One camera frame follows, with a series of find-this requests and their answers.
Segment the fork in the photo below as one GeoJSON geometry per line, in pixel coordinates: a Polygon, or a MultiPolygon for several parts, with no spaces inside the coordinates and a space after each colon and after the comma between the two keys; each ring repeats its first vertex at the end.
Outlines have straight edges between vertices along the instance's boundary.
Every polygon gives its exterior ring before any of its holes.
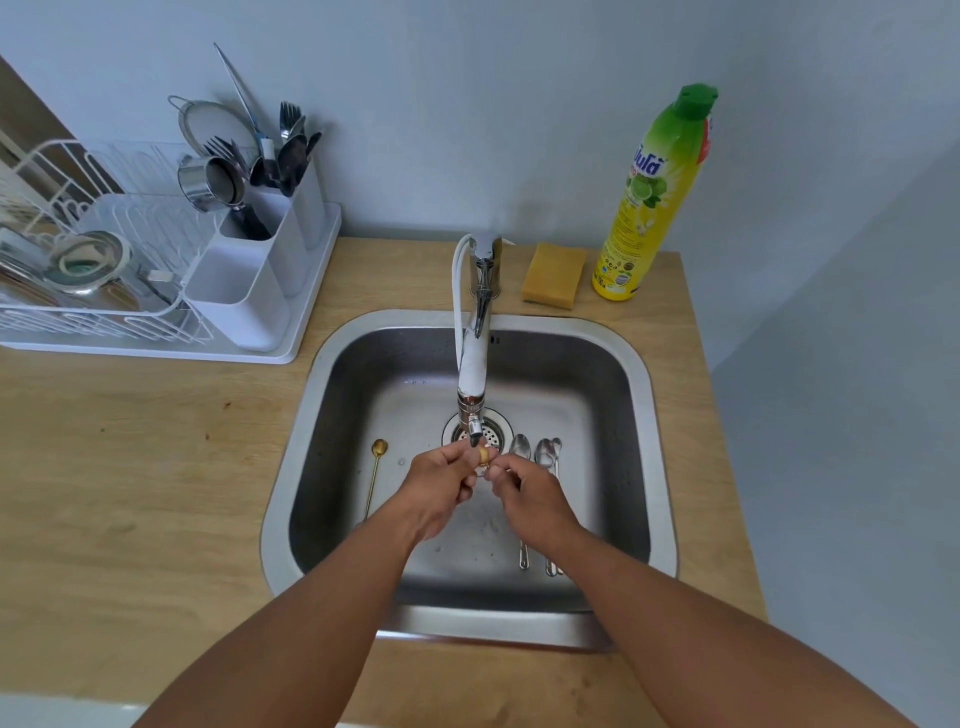
{"type": "Polygon", "coordinates": [[[225,159],[239,170],[244,180],[250,181],[250,169],[248,169],[247,162],[243,159],[243,155],[240,154],[240,149],[235,142],[226,142],[221,137],[214,136],[206,142],[204,149],[211,157],[225,159]]]}
{"type": "Polygon", "coordinates": [[[303,112],[299,106],[291,104],[289,101],[280,102],[280,138],[284,144],[291,136],[296,135],[294,127],[297,126],[302,117],[303,112]]]}

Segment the faucet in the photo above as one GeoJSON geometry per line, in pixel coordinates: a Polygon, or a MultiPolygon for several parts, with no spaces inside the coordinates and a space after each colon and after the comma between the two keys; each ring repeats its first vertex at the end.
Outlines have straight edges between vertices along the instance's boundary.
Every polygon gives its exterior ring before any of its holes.
{"type": "MultiPolygon", "coordinates": [[[[500,295],[500,253],[503,238],[493,233],[468,236],[470,251],[470,295],[476,307],[463,331],[463,352],[458,362],[457,407],[460,427],[476,447],[483,436],[483,407],[487,395],[487,344],[490,342],[492,301],[500,295]]],[[[454,285],[460,285],[459,266],[454,285]]],[[[463,320],[456,322],[463,326],[463,320]]]]}

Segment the green bottle cap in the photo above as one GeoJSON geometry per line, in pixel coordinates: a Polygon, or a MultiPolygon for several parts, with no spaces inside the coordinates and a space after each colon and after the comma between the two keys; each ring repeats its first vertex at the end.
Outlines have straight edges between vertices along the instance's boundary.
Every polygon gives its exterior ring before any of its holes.
{"type": "Polygon", "coordinates": [[[680,89],[680,95],[673,102],[673,112],[687,121],[706,119],[719,92],[716,86],[690,84],[680,89]]]}

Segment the yellow bottle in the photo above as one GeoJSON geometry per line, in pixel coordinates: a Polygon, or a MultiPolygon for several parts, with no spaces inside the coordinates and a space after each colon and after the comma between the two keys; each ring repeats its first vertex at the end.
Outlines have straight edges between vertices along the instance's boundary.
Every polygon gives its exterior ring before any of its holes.
{"type": "Polygon", "coordinates": [[[632,298],[710,151],[710,110],[717,89],[686,85],[663,110],[630,165],[593,289],[611,301],[632,298]]]}

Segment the wire rack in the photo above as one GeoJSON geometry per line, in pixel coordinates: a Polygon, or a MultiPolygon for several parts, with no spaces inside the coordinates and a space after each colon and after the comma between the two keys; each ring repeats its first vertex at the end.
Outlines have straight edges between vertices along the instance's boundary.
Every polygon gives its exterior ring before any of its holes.
{"type": "MultiPolygon", "coordinates": [[[[17,220],[33,209],[19,232],[45,250],[66,235],[108,231],[182,281],[225,215],[200,213],[180,194],[177,168],[191,154],[185,144],[47,142],[13,168],[0,205],[17,220]]],[[[215,335],[181,295],[159,312],[119,312],[57,307],[26,289],[16,299],[0,293],[0,343],[5,332],[179,344],[202,344],[215,335]]]]}

